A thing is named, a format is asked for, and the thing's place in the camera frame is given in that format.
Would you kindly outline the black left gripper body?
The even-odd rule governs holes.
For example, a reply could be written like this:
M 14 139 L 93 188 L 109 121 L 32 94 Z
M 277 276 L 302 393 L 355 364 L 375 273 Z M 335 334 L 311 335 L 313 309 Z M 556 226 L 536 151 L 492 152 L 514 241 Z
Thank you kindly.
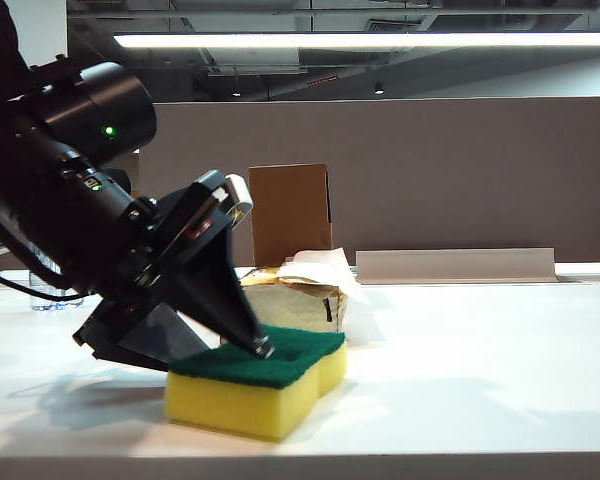
M 229 180 L 211 170 L 189 187 L 157 203 L 131 199 L 121 188 L 107 184 L 96 191 L 97 176 L 88 177 L 74 200 L 79 216 L 72 222 L 72 286 L 80 293 L 97 293 L 102 300 L 74 333 L 78 345 L 94 355 L 94 325 L 118 309 L 129 314 L 160 300 L 152 290 L 160 273 L 159 262 L 187 231 L 195 237 L 227 228 L 235 205 Z M 182 318 L 186 314 L 174 309 Z

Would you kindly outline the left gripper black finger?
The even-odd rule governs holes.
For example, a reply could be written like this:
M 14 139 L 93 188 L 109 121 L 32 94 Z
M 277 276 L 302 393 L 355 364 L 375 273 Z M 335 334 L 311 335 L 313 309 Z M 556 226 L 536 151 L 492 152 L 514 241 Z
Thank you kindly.
M 274 345 L 251 308 L 229 260 L 231 231 L 211 230 L 199 237 L 187 231 L 159 262 L 156 296 L 256 358 Z
M 168 371 L 177 360 L 209 346 L 171 307 L 159 304 L 129 314 L 113 309 L 94 325 L 94 357 L 115 363 Z

